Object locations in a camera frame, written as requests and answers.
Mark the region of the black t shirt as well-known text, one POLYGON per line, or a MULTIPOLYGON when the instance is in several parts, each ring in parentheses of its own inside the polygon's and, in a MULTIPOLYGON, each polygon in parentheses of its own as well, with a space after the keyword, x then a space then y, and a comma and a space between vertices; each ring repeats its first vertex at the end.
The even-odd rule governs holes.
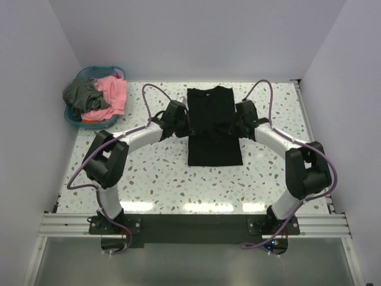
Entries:
POLYGON ((187 89, 190 127, 188 165, 224 167, 243 165, 239 138, 229 134, 235 117, 232 88, 187 89))

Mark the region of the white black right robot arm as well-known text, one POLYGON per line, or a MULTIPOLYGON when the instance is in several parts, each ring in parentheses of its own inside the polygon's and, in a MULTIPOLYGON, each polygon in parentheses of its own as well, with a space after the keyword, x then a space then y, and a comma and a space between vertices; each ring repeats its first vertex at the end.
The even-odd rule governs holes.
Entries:
POLYGON ((267 208, 264 219, 256 224, 262 234, 279 234, 306 199, 331 185, 332 177, 323 157, 323 146, 317 141, 297 141, 272 127, 269 119, 258 117, 252 101, 241 101, 235 107, 229 133, 262 144, 285 161, 286 190, 267 208))

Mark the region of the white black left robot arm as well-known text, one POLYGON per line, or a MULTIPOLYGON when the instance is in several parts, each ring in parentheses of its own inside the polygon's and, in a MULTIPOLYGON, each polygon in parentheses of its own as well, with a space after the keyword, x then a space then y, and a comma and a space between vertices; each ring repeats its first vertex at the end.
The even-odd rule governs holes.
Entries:
POLYGON ((123 176, 127 156, 134 151, 173 135, 189 134, 186 104, 171 100, 167 108, 148 120, 147 126, 111 134, 98 132, 83 161, 86 176, 96 185, 97 215, 88 218, 91 235, 137 234, 137 226, 129 226, 118 196, 118 182, 123 176))

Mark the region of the pink t shirt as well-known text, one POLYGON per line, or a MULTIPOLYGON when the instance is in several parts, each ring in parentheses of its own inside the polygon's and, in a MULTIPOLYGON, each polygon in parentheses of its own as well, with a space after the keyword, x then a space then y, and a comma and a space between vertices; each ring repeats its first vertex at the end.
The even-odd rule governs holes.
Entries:
POLYGON ((124 115, 124 107, 127 101, 127 82, 114 76, 108 76, 98 79, 94 85, 98 91, 103 93, 103 98, 109 107, 83 113, 81 115, 82 120, 100 122, 110 119, 113 115, 124 115))

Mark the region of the purple garment in basket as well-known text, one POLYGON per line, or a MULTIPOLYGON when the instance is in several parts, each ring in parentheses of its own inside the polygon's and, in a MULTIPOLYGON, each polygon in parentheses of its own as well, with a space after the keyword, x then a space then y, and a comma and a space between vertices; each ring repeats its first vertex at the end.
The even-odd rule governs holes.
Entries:
POLYGON ((119 69, 114 69, 112 76, 114 76, 117 79, 123 79, 124 80, 124 73, 123 73, 123 71, 121 71, 119 69))

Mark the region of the teal plastic laundry basket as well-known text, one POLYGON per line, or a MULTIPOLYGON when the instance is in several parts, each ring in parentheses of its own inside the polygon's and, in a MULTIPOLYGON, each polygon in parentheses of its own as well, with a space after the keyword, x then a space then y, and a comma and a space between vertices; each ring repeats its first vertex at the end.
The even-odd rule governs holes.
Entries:
MULTIPOLYGON (((114 69, 119 69, 124 73, 124 80, 126 79, 125 71, 119 66, 89 66, 78 72, 76 79, 99 79, 102 77, 111 76, 114 69)), ((76 120, 71 113, 71 107, 67 105, 64 110, 65 120, 72 126, 77 128, 102 130, 114 126, 118 120, 118 115, 113 115, 108 120, 103 120, 96 123, 83 123, 81 120, 76 120)))

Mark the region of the grey green t shirt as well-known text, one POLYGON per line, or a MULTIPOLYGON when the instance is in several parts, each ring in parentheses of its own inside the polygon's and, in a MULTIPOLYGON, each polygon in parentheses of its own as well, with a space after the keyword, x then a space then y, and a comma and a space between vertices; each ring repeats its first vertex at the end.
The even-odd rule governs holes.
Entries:
POLYGON ((63 100, 70 107, 76 121, 79 121, 84 113, 107 109, 110 106, 103 92, 95 88, 92 79, 74 79, 63 90, 63 100))

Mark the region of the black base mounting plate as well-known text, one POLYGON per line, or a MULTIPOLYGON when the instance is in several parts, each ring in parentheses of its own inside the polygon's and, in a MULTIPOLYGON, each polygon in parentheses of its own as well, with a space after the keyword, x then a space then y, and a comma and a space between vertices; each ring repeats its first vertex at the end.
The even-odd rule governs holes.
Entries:
POLYGON ((87 222, 88 233, 101 236, 103 250, 147 244, 259 244, 273 234, 300 234, 295 216, 276 220, 268 214, 120 214, 111 223, 98 213, 87 222))

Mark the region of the aluminium right side rail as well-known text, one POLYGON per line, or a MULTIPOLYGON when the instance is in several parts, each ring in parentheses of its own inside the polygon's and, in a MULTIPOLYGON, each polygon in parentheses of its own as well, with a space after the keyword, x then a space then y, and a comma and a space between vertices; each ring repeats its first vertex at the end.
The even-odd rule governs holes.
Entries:
MULTIPOLYGON (((300 79, 292 79, 291 83, 294 85, 294 88, 296 90, 298 102, 299 102, 299 105, 300 105, 300 108, 302 111, 302 116, 304 118, 305 128, 307 130, 308 137, 311 141, 315 141, 315 137, 314 137, 311 125, 310 125, 309 118, 308 118, 307 109, 305 107, 304 100, 302 98, 300 81, 301 81, 300 79)), ((327 203, 327 208, 328 208, 329 214, 330 215, 332 215, 332 214, 336 215, 336 210, 335 210, 335 206, 333 203, 332 195, 331 194, 326 195, 325 198, 326 198, 326 203, 327 203)))

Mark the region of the aluminium front frame rail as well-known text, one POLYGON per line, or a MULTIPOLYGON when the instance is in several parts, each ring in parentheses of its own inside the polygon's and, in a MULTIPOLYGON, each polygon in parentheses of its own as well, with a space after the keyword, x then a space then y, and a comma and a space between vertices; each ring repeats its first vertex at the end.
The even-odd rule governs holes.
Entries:
MULTIPOLYGON (((46 213, 43 215, 39 237, 88 237, 91 214, 46 213)), ((295 238, 351 238, 351 231, 344 214, 320 214, 296 216, 300 235, 295 238)))

